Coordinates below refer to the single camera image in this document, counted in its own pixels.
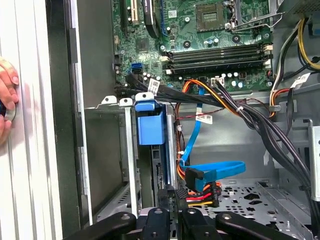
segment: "white label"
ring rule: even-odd
[[[195,120],[205,124],[213,124],[213,119],[211,115],[199,115],[195,117]]]
[[[177,11],[176,10],[168,11],[168,15],[170,19],[174,19],[177,17]]]
[[[295,89],[299,89],[303,83],[305,83],[309,76],[310,76],[310,72],[309,73],[306,73],[304,75],[302,75],[299,79],[295,80],[294,83],[292,84],[291,88],[295,88]]]
[[[160,82],[150,78],[150,82],[149,82],[149,87],[148,87],[148,92],[152,93],[154,96],[157,95],[158,89],[160,86]]]

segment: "fingernail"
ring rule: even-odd
[[[8,103],[8,109],[9,110],[13,110],[13,109],[15,109],[15,107],[16,107],[16,105],[15,105],[15,103],[13,101]]]
[[[4,126],[5,126],[6,129],[9,129],[9,128],[11,128],[11,125],[12,125],[12,121],[8,120],[8,121],[5,122]]]
[[[12,78],[12,82],[15,84],[15,85],[18,85],[19,84],[19,78],[17,76],[14,76]]]
[[[11,95],[11,97],[12,97],[12,100],[13,100],[14,103],[19,102],[19,98],[18,98],[18,96],[16,94]]]

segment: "pci express slot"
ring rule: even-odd
[[[121,23],[121,30],[124,35],[128,36],[128,18],[127,18],[127,5],[126,0],[119,0],[119,7],[120,7],[120,23]]]
[[[169,53],[170,62],[163,66],[171,74],[261,67],[271,58],[263,46],[248,45],[221,49]]]

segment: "cable label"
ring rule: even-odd
[[[152,93],[154,96],[157,95],[158,89],[160,86],[160,82],[150,78],[150,82],[149,82],[149,87],[148,87],[148,92]]]
[[[291,89],[294,89],[294,88],[299,89],[302,86],[302,84],[304,84],[308,80],[310,74],[311,74],[310,72],[306,73],[306,74],[302,75],[301,77],[299,77],[297,80],[295,80],[291,86]]]
[[[211,115],[205,115],[205,114],[199,115],[201,114],[201,112],[197,112],[196,114],[198,115],[195,117],[196,121],[199,121],[205,124],[213,124],[213,118]]]

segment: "chip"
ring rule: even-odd
[[[138,38],[135,41],[135,48],[137,53],[145,53],[149,51],[149,39],[148,38]]]
[[[209,32],[224,28],[224,6],[222,3],[196,6],[196,30],[198,32]]]

